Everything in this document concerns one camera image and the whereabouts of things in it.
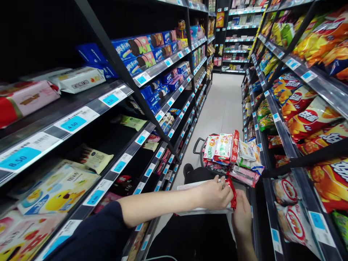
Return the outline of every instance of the store aisle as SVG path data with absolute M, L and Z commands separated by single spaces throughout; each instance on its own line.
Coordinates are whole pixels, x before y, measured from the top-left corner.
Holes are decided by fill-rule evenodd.
M 229 74 L 213 75 L 212 86 L 203 105 L 172 190 L 176 190 L 177 186 L 184 184 L 183 167 L 186 163 L 190 163 L 194 168 L 200 167 L 199 155 L 193 154 L 193 148 L 198 138 L 206 139 L 212 133 L 231 133 L 235 129 L 242 131 L 241 84 L 243 77 L 243 75 Z M 198 144 L 197 151 L 202 147 L 202 143 Z M 161 217 L 154 236 L 157 236 L 167 224 L 171 215 L 168 214 Z

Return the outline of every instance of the dark sleeve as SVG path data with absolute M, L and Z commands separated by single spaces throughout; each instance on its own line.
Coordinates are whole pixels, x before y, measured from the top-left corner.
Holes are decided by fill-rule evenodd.
M 121 205 L 110 202 L 98 214 L 82 221 L 45 261 L 120 260 L 130 232 L 124 224 Z

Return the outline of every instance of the black shoe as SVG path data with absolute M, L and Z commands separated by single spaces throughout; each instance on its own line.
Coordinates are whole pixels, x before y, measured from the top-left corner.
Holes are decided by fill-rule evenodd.
M 186 174 L 190 171 L 193 171 L 193 167 L 190 163 L 185 164 L 184 166 L 184 177 L 186 178 Z

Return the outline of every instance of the cable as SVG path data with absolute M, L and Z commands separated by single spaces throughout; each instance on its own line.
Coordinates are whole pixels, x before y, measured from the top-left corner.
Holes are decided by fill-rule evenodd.
M 153 258 L 146 259 L 146 260 L 144 260 L 144 261 L 155 260 L 155 259 L 159 259 L 159 258 L 163 258 L 163 257 L 169 257 L 169 258 L 172 258 L 174 261 L 177 261 L 177 260 L 176 260 L 174 257 L 172 257 L 172 256 L 153 257 Z

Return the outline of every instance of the white snack box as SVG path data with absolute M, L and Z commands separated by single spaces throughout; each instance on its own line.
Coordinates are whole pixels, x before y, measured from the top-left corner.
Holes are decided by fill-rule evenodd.
M 190 188 L 199 186 L 203 184 L 204 182 L 207 182 L 207 181 L 199 181 L 199 182 L 189 183 L 185 185 L 180 185 L 177 187 L 177 190 L 190 189 Z M 206 208 L 195 208 L 194 210 L 177 212 L 176 214 L 179 216 L 187 216 L 187 215 L 199 215 L 199 214 L 228 214 L 228 213 L 233 213 L 233 208 L 231 208 L 231 203 L 229 203 L 226 209 L 224 210 L 208 210 Z
M 104 72 L 85 66 L 49 77 L 60 90 L 71 94 L 82 92 L 105 82 Z

